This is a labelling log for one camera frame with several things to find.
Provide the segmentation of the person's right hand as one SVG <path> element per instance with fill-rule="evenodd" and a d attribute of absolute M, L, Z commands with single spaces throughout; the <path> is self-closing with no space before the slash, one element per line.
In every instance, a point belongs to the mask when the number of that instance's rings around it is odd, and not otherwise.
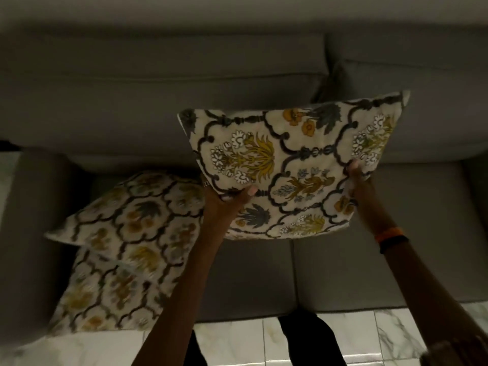
<path fill-rule="evenodd" d="M 359 217 L 369 232 L 377 235 L 397 226 L 377 196 L 370 178 L 363 178 L 362 183 L 352 182 L 352 187 Z"/>

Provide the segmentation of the person's left hand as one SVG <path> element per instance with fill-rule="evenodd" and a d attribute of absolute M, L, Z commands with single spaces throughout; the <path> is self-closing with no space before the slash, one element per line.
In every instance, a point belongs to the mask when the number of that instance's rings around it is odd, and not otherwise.
<path fill-rule="evenodd" d="M 207 243 L 221 243 L 239 212 L 247 204 L 233 204 L 223 201 L 201 175 L 204 187 L 204 214 L 198 240 Z"/>

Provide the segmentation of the floral patterned cushion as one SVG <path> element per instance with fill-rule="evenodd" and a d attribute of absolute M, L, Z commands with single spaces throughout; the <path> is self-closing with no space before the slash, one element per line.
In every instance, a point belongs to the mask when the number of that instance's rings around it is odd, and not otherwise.
<path fill-rule="evenodd" d="M 80 248 L 68 286 L 50 320 L 47 336 L 149 331 L 162 313 L 177 280 L 177 275 L 170 270 L 162 286 L 158 286 L 114 261 Z"/>
<path fill-rule="evenodd" d="M 181 276 L 203 209 L 199 180 L 144 171 L 68 216 L 45 237 L 88 248 L 163 289 Z"/>
<path fill-rule="evenodd" d="M 349 164 L 358 159 L 365 178 L 375 171 L 409 99 L 405 90 L 279 110 L 186 109 L 178 121 L 221 199 L 258 187 L 227 239 L 300 239 L 349 227 Z"/>

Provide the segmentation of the person's left forearm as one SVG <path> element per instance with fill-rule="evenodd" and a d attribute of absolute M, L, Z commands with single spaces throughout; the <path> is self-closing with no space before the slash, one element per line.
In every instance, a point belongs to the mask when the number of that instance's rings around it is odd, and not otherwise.
<path fill-rule="evenodd" d="M 131 366 L 206 366 L 193 326 L 225 227 L 203 228 L 175 289 Z"/>

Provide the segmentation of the person's right forearm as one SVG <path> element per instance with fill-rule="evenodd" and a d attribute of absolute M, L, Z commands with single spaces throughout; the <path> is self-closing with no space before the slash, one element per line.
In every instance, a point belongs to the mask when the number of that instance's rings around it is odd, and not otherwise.
<path fill-rule="evenodd" d="M 424 340 L 420 366 L 488 366 L 488 334 L 429 271 L 410 242 L 383 256 Z"/>

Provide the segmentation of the grey sofa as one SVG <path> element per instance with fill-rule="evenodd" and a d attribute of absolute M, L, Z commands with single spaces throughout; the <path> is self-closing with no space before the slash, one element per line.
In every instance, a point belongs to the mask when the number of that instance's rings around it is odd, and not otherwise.
<path fill-rule="evenodd" d="M 488 301 L 488 28 L 0 32 L 0 349 L 149 330 L 203 217 L 231 223 L 197 321 L 406 306 L 354 216 L 361 160 L 431 270 Z"/>

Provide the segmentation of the orange and black wristband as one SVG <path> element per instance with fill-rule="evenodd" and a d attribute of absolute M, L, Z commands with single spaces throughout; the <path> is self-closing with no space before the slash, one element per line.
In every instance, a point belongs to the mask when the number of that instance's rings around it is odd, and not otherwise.
<path fill-rule="evenodd" d="M 381 254 L 384 254 L 388 249 L 394 246 L 410 242 L 409 238 L 404 234 L 400 227 L 388 228 L 382 233 L 375 235 L 374 239 L 379 246 Z"/>

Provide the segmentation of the person's black trousers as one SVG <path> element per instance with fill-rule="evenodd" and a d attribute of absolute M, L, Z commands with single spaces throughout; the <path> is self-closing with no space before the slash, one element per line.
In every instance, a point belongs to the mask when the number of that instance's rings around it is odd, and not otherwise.
<path fill-rule="evenodd" d="M 280 366 L 287 360 L 272 360 L 272 352 L 265 350 L 275 339 L 283 345 L 287 341 L 292 366 L 346 366 L 332 329 L 315 313 L 298 308 L 277 318 L 277 332 L 265 335 L 262 319 L 196 324 L 189 341 L 184 366 L 208 366 L 197 340 L 216 361 L 241 364 L 219 366 Z"/>

